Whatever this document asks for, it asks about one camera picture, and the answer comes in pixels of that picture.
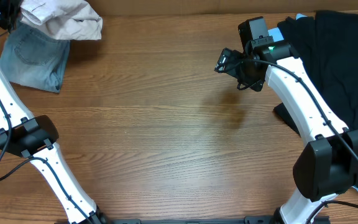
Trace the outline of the beige cotton shorts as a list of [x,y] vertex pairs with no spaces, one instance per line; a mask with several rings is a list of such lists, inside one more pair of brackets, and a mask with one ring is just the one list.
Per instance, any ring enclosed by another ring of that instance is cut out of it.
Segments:
[[23,24],[55,40],[100,40],[103,18],[85,0],[23,0]]

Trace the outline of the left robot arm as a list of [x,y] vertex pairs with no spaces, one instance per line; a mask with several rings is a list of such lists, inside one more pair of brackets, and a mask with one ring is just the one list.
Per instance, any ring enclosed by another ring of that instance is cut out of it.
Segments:
[[[18,1],[0,1],[0,27],[11,31],[19,13]],[[51,119],[35,117],[21,102],[0,67],[0,150],[23,158],[43,175],[65,209],[69,223],[109,223],[86,194],[65,162]]]

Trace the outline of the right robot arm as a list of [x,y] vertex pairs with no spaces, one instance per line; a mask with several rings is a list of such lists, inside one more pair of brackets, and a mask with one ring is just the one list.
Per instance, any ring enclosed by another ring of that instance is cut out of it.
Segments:
[[296,49],[274,41],[263,17],[239,24],[242,51],[223,49],[215,71],[238,89],[269,86],[281,99],[304,144],[293,166],[295,191],[272,216],[246,223],[327,223],[318,213],[358,181],[358,130],[351,131],[323,100]]

